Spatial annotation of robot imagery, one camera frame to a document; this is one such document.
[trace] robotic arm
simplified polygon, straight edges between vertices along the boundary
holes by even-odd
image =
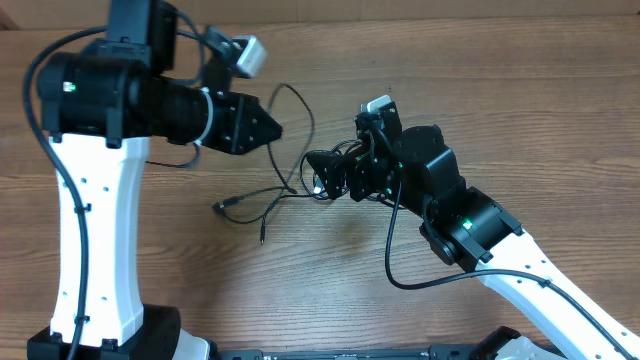
[[[396,105],[386,95],[363,104],[354,121],[360,147],[344,155],[306,154],[328,197],[342,196],[346,185],[355,201],[377,192],[396,200],[394,217],[398,205],[421,216],[420,233],[445,264],[458,264],[466,272],[459,278],[478,276],[568,358],[640,355],[640,338],[564,276],[518,220],[478,189],[466,187],[436,125],[403,131]],[[385,263],[394,286],[415,290],[450,280],[405,285],[393,279],[388,259],[392,231]]]
[[[231,39],[212,27],[202,35],[182,32],[180,14],[158,0],[113,0],[106,29],[83,33],[106,30],[106,38],[78,54],[53,54],[38,75],[42,128],[50,134],[43,147],[64,164],[56,166],[61,265],[50,327],[29,340],[29,359],[217,356],[212,342],[181,329],[176,308],[140,301],[138,198],[150,137],[242,155],[279,139],[282,127],[256,97],[229,91],[233,77],[258,72],[266,57],[260,42]],[[162,76],[173,67],[177,34],[214,55],[199,72],[200,88]],[[30,106],[26,110],[29,116]]]
[[[251,36],[231,39],[211,27],[202,35],[181,32],[178,16],[175,8],[158,0],[113,0],[108,26],[82,34],[106,30],[106,38],[79,54],[54,54],[38,76],[42,127],[50,133],[50,145],[43,147],[64,164],[61,168],[54,161],[61,206],[61,277],[50,327],[29,340],[29,359],[63,358],[76,337],[81,345],[78,358],[84,359],[219,356],[213,343],[181,329],[177,309],[140,301],[137,209],[149,139],[163,136],[174,144],[195,143],[242,155],[280,138],[282,128],[257,98],[229,91],[233,77],[257,73],[266,56],[259,41]],[[162,75],[173,67],[177,34],[198,40],[214,54],[200,71],[198,89]],[[24,96],[31,121],[29,88]],[[479,277],[567,357],[640,355],[640,339],[571,283],[517,219],[479,190],[466,187],[437,126],[403,130],[388,96],[363,105],[355,124],[361,146],[343,155],[306,155],[329,198],[342,196],[346,185],[355,201],[380,193],[395,200],[394,214],[402,204],[421,216],[420,233],[431,249],[446,264],[457,263],[466,272],[455,279]],[[77,215],[86,221],[86,249]],[[455,280],[405,285],[393,279],[388,258],[386,263],[392,284],[403,289]],[[84,324],[80,333],[78,322]],[[510,351],[520,356],[533,346],[524,340],[511,336],[499,345],[484,344],[491,350],[474,356],[510,358]]]

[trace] black cable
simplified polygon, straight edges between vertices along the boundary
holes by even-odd
[[[164,167],[169,167],[169,168],[174,168],[174,169],[189,169],[192,168],[194,166],[196,166],[196,164],[198,163],[198,161],[200,160],[200,146],[192,143],[194,149],[195,149],[195,154],[193,155],[193,158],[184,164],[165,164],[165,163],[160,163],[160,162],[155,162],[155,161],[146,161],[147,164],[149,165],[157,165],[157,166],[164,166]]]
[[[200,68],[198,69],[196,76],[193,77],[192,79],[171,79],[170,81],[173,84],[177,84],[177,85],[191,86],[191,85],[197,84],[202,79],[202,72],[204,71],[204,66],[205,66],[204,44],[206,43],[206,41],[202,38],[202,36],[200,36],[200,34],[198,34],[198,29],[196,28],[195,24],[193,23],[189,15],[179,10],[176,10],[176,15],[180,19],[182,19],[182,21],[184,21],[189,26],[189,28],[191,28],[191,31],[193,31],[193,37],[187,36],[187,33],[182,30],[176,31],[176,34],[189,37],[198,41],[198,52],[200,53]]]
[[[87,281],[89,272],[89,235],[87,231],[87,219],[85,217],[86,210],[82,203],[82,199],[80,198],[78,188],[73,181],[73,178],[65,168],[64,164],[62,164],[62,161],[60,161],[60,158],[58,158],[55,151],[51,148],[51,145],[49,145],[49,143],[47,142],[47,139],[42,134],[42,130],[38,125],[38,120],[33,113],[33,105],[31,103],[31,83],[33,82],[33,76],[38,66],[40,66],[40,64],[49,55],[51,55],[51,53],[72,41],[86,36],[95,35],[105,30],[105,26],[89,28],[83,31],[79,31],[75,34],[65,36],[62,39],[50,44],[33,59],[31,64],[27,68],[22,85],[22,103],[24,105],[24,111],[27,115],[29,127],[31,128],[33,135],[36,137],[38,144],[40,144],[40,147],[42,147],[42,150],[44,150],[45,154],[47,155],[55,169],[58,171],[58,173],[60,173],[60,176],[62,177],[64,183],[67,185],[67,188],[71,193],[71,198],[73,199],[73,206],[75,207],[76,214],[78,216],[78,227],[80,230],[80,286],[78,290],[78,310],[76,312],[75,319],[76,328],[73,332],[73,339],[71,340],[71,347],[67,356],[68,360],[71,360],[75,357],[78,351],[78,346],[80,344],[80,337],[82,336],[82,328],[85,321],[88,320],[88,318],[85,316],[87,301]]]
[[[389,142],[389,139],[384,134],[384,132],[382,132],[382,130],[380,130],[377,127],[373,128],[373,132],[375,132],[378,135],[378,137],[382,139],[382,143],[384,144],[384,147],[387,148],[387,151],[389,152],[389,154],[393,155],[393,147],[391,146],[391,142]]]
[[[311,129],[309,131],[309,136],[307,138],[307,141],[304,145],[304,148],[302,149],[302,152],[300,154],[300,157],[298,158],[298,162],[300,162],[305,154],[307,153],[307,151],[309,150],[309,146],[311,145],[311,141],[313,140],[313,135],[315,134],[315,117],[313,116],[313,112],[311,111],[311,108],[309,107],[309,104],[307,104],[306,100],[302,97],[302,95],[300,95],[300,93],[291,85],[286,84],[286,83],[280,83],[278,84],[275,89],[272,91],[271,96],[269,97],[269,102],[267,104],[267,113],[269,115],[271,115],[271,111],[273,110],[273,105],[275,103],[275,100],[280,92],[280,90],[282,88],[287,88],[289,90],[291,90],[291,92],[294,93],[294,95],[296,95],[296,97],[298,97],[298,99],[300,100],[300,102],[302,103],[302,105],[304,105],[305,109],[307,110],[307,113],[309,114],[309,120],[311,121]],[[230,217],[225,209],[224,206],[220,207],[220,203],[216,203],[212,206],[213,210],[218,213],[219,215],[221,215],[223,218],[231,221],[232,223],[235,224],[239,224],[239,225],[246,225],[246,224],[251,224],[254,223],[260,219],[262,219],[262,226],[260,229],[260,243],[264,243],[264,239],[265,239],[265,234],[266,234],[266,216],[269,212],[271,212],[271,210],[279,203],[279,201],[283,198],[287,198],[287,197],[308,197],[306,195],[296,195],[297,191],[295,189],[293,189],[290,185],[289,182],[291,181],[291,177],[293,176],[293,174],[295,173],[296,170],[296,165],[294,165],[291,168],[291,171],[289,172],[287,178],[285,179],[284,176],[282,175],[282,172],[280,171],[280,169],[278,168],[278,165],[275,162],[275,158],[273,156],[273,151],[271,149],[271,144],[267,144],[267,151],[269,153],[269,160],[271,161],[271,165],[273,166],[274,171],[276,172],[276,174],[278,175],[278,178],[280,178],[280,181],[282,182],[282,189],[280,190],[280,193],[278,194],[278,196],[276,196],[276,198],[269,204],[269,206],[267,207],[267,209],[259,216],[253,218],[253,219],[249,219],[249,220],[238,220],[235,219],[233,217]],[[283,195],[285,191],[289,191],[290,193],[292,193],[292,195]]]
[[[598,332],[602,334],[602,336],[604,336],[613,345],[616,351],[619,351],[622,354],[622,356],[624,356],[628,360],[634,359],[634,357],[628,351],[626,351],[622,347],[622,345],[620,345],[620,343],[618,343],[618,341],[616,341],[616,339],[614,339],[613,336],[611,336],[611,334],[609,334],[609,332],[591,314],[589,314],[589,312],[584,307],[582,307],[582,305],[580,305],[580,303],[578,303],[573,297],[571,297],[571,295],[569,295],[567,292],[562,290],[559,286],[554,284],[551,280],[544,279],[537,275],[533,275],[533,274],[522,272],[522,271],[516,271],[516,270],[491,269],[491,270],[476,270],[476,271],[472,271],[464,274],[445,276],[440,279],[430,280],[430,281],[426,281],[418,284],[402,284],[396,281],[396,279],[394,279],[393,275],[391,274],[391,261],[390,261],[391,240],[393,239],[393,229],[396,224],[396,217],[398,216],[398,207],[400,206],[401,196],[402,196],[402,183],[398,185],[398,196],[396,198],[396,201],[393,207],[393,213],[391,214],[391,222],[389,223],[389,232],[387,234],[387,243],[386,243],[385,252],[384,252],[384,270],[387,274],[387,279],[389,279],[389,282],[393,286],[402,290],[420,290],[420,289],[426,289],[426,288],[430,288],[438,285],[448,284],[458,280],[470,279],[478,276],[487,276],[487,275],[507,275],[507,276],[515,276],[515,277],[521,277],[524,279],[533,280],[537,282],[541,287],[543,288],[547,287],[555,291],[558,295],[560,295],[563,299],[565,299],[569,304],[571,304],[571,306],[573,306],[582,316],[584,316],[584,318],[587,319],[587,321],[589,321],[591,325],[593,325],[596,328],[596,330],[598,330]],[[427,204],[428,202],[424,201],[423,212],[422,212],[423,220],[425,221],[425,228],[428,231],[428,235],[433,236],[434,235],[433,231],[430,231],[430,226],[426,222],[428,221],[426,217]]]

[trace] green led light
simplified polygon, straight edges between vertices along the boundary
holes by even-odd
[[[70,81],[65,81],[62,83],[62,91],[64,92],[74,92],[76,91],[76,84],[70,82]]]

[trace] wooden table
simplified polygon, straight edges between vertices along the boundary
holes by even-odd
[[[437,123],[468,184],[493,196],[578,286],[640,332],[640,18],[522,18],[227,26],[270,52],[258,79],[235,88],[264,101],[293,84],[317,117],[312,148],[354,137],[361,102],[390,94],[405,127]],[[0,32],[0,357],[24,358],[48,324],[59,267],[56,184],[20,101],[23,72],[67,32]],[[76,51],[80,44],[69,47]],[[196,49],[181,41],[176,76]],[[283,168],[309,129],[290,94],[274,116]],[[152,159],[191,149],[154,139]],[[401,291],[386,280],[390,210],[348,198],[284,201],[259,225],[229,224],[209,208],[277,185],[266,151],[205,150],[194,170],[148,166],[140,199],[143,302],[180,308],[184,328],[224,349],[407,348],[477,342],[500,325],[544,337],[514,307],[468,280]],[[230,209],[261,212],[270,196]],[[405,281],[456,273],[402,213],[392,266]]]

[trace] cable clip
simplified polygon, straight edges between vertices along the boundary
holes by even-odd
[[[551,285],[551,280],[545,279],[544,281],[539,281],[538,284],[540,284],[540,287],[546,288]]]
[[[84,323],[88,323],[89,320],[91,320],[91,317],[89,315],[85,315],[85,316],[76,316],[75,320],[73,320],[74,324],[78,324],[78,320],[84,322]]]
[[[81,208],[74,208],[73,212],[75,212],[76,214],[84,214],[84,213],[88,213],[91,211],[91,204],[87,204],[87,206],[85,207],[81,207]]]

